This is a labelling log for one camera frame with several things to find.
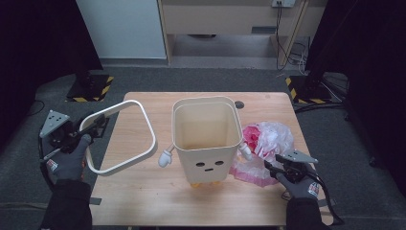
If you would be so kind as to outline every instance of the black glove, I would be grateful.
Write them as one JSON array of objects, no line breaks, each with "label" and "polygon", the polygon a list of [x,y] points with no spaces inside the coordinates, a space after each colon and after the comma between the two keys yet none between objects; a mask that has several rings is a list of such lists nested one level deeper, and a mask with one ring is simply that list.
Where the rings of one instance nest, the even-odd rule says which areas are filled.
[{"label": "black glove", "polygon": [[92,138],[89,134],[83,135],[72,153],[58,152],[49,159],[47,161],[48,169],[57,179],[81,180],[83,156],[91,141]]},{"label": "black glove", "polygon": [[[316,171],[309,165],[305,164],[307,171],[316,176]],[[290,193],[292,198],[312,198],[317,199],[319,194],[319,184],[316,183],[312,178],[305,176],[301,181],[297,183],[292,183],[282,174],[277,173],[277,179]]]}]

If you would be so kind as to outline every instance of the white panel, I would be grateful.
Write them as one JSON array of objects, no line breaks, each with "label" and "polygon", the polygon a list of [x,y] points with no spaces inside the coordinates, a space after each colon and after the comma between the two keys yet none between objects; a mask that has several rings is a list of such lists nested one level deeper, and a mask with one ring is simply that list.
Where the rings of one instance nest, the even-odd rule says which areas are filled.
[{"label": "white panel", "polygon": [[157,1],[77,2],[99,58],[167,58]]}]

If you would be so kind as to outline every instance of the small hole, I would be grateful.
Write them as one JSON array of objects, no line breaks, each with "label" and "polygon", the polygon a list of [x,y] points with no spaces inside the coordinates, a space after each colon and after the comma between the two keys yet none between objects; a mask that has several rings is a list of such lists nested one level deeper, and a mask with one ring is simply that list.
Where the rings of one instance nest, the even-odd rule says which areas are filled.
[{"label": "small hole", "polygon": [[234,104],[236,105],[236,108],[238,108],[238,109],[242,109],[244,107],[244,103],[241,101],[236,101],[236,102],[234,102]]}]

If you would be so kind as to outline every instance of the pink plastic bag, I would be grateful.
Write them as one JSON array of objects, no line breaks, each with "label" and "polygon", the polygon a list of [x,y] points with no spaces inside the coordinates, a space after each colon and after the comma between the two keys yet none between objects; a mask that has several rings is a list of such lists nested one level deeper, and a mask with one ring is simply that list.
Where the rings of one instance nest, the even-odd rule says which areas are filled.
[{"label": "pink plastic bag", "polygon": [[252,161],[247,161],[241,152],[237,152],[229,173],[235,179],[250,182],[261,187],[278,183],[265,169],[263,160],[281,168],[275,160],[275,154],[293,150],[293,135],[288,126],[281,123],[262,122],[250,124],[243,131],[245,143],[253,153]]}]

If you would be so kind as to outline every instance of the sleeve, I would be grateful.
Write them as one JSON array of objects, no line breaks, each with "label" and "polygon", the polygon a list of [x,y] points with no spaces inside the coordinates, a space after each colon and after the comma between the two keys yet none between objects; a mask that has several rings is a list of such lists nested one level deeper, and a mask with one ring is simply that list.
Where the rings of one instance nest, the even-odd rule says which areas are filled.
[{"label": "sleeve", "polygon": [[76,180],[58,180],[40,229],[92,229],[90,195],[89,184]]},{"label": "sleeve", "polygon": [[323,224],[317,200],[292,198],[287,203],[286,230],[329,230]]}]

